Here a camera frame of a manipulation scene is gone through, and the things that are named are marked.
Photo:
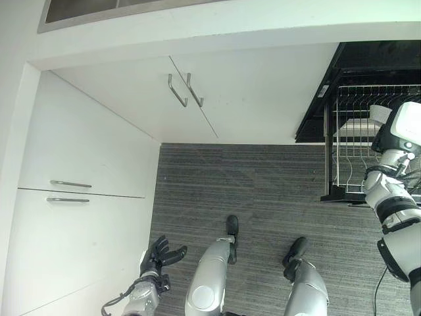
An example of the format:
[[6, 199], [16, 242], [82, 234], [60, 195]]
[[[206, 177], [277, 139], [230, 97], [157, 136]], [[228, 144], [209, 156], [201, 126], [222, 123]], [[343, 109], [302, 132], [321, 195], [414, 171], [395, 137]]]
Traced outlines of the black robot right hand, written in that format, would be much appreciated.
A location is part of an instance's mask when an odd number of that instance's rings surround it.
[[370, 120], [380, 127], [372, 142], [373, 151], [383, 154], [398, 149], [420, 155], [420, 103], [397, 100], [392, 108], [371, 105]]

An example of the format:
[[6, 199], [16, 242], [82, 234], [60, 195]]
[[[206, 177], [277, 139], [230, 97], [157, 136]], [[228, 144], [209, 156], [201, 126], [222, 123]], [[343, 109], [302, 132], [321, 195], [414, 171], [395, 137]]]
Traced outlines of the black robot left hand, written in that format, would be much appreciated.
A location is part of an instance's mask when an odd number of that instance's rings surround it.
[[173, 265], [181, 261], [187, 254], [187, 246], [182, 246], [177, 250], [169, 250], [169, 241], [165, 235], [160, 236], [145, 252], [140, 264], [140, 276], [154, 272], [160, 275], [162, 268]]

